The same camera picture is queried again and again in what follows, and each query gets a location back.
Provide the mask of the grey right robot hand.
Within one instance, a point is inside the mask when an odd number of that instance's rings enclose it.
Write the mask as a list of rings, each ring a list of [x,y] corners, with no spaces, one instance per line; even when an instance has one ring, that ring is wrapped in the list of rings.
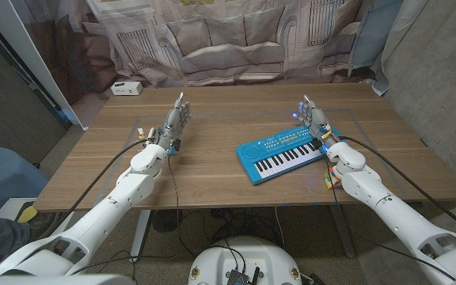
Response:
[[[306,94],[303,95],[303,101],[298,104],[298,111],[292,116],[309,130],[313,143],[321,144],[323,152],[326,153],[331,146],[340,141],[324,112]]]

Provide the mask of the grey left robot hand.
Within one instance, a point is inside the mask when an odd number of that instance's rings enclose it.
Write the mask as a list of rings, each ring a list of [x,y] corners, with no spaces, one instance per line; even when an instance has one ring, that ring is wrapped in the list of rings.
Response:
[[[160,146],[168,154],[174,154],[179,151],[183,130],[190,119],[190,104],[188,101],[184,101],[184,94],[180,93],[149,146]]]

